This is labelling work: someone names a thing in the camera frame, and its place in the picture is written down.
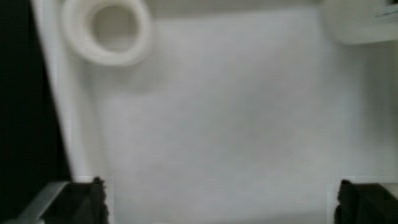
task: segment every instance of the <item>circular hole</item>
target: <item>circular hole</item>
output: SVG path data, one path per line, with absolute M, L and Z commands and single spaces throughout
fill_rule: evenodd
M 94 39 L 108 51 L 124 52 L 135 42 L 137 23 L 131 12 L 121 6 L 103 8 L 92 19 Z

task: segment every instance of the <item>plastic part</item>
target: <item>plastic part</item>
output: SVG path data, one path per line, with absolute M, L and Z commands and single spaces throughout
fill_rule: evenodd
M 398 3 L 393 0 L 325 0 L 327 27 L 346 44 L 398 40 Z
M 107 7 L 121 7 L 135 18 L 137 37 L 123 52 L 110 51 L 98 44 L 91 26 L 98 12 Z M 67 0 L 62 8 L 62 28 L 71 48 L 92 63 L 108 66 L 137 64 L 147 54 L 153 42 L 151 15 L 140 0 Z

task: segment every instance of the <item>dark background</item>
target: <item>dark background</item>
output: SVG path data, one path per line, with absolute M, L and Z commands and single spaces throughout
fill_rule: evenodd
M 69 169 L 28 0 L 2 1 L 0 16 L 2 223 Z

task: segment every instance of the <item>white ring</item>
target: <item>white ring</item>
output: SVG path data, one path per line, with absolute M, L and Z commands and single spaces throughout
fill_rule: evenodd
M 110 6 L 123 7 L 137 21 L 135 41 L 123 52 L 103 48 L 91 32 L 94 16 Z M 71 48 L 91 62 L 108 66 L 124 66 L 142 61 L 151 50 L 153 27 L 149 10 L 140 0 L 66 0 L 62 26 Z

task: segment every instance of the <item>white plastic panel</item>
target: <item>white plastic panel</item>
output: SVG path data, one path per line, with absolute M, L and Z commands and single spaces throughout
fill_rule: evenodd
M 147 3 L 149 59 L 69 74 L 87 79 L 115 223 L 327 223 L 341 178 L 398 179 L 393 43 L 334 43 L 309 0 Z

